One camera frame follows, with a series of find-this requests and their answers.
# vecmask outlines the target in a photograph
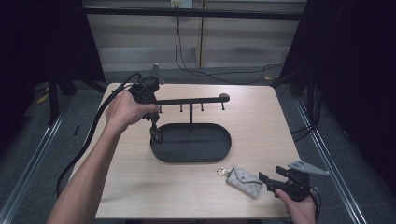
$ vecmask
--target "black tray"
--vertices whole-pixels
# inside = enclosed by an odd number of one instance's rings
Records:
[[[231,148],[228,131],[214,123],[170,123],[160,127],[163,142],[150,140],[152,152],[165,162],[214,162]]]

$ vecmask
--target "key ring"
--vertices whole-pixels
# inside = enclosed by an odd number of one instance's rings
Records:
[[[224,167],[220,166],[217,170],[216,173],[218,173],[219,176],[229,176],[230,175],[230,171],[226,170]]]

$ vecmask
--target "keychain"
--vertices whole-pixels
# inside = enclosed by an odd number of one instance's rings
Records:
[[[234,166],[231,171],[224,167],[219,167],[216,171],[219,176],[226,176],[226,183],[242,190],[253,198],[256,198],[262,188],[262,182],[251,173]]]

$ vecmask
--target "wallet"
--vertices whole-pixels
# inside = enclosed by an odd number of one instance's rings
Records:
[[[246,194],[256,198],[262,188],[262,182],[255,175],[234,166],[228,174],[226,182],[237,189],[244,191]]]

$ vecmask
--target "power outlet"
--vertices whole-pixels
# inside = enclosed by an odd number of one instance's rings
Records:
[[[171,0],[171,8],[181,8],[181,0]]]
[[[182,0],[181,7],[182,8],[192,8],[192,0]]]

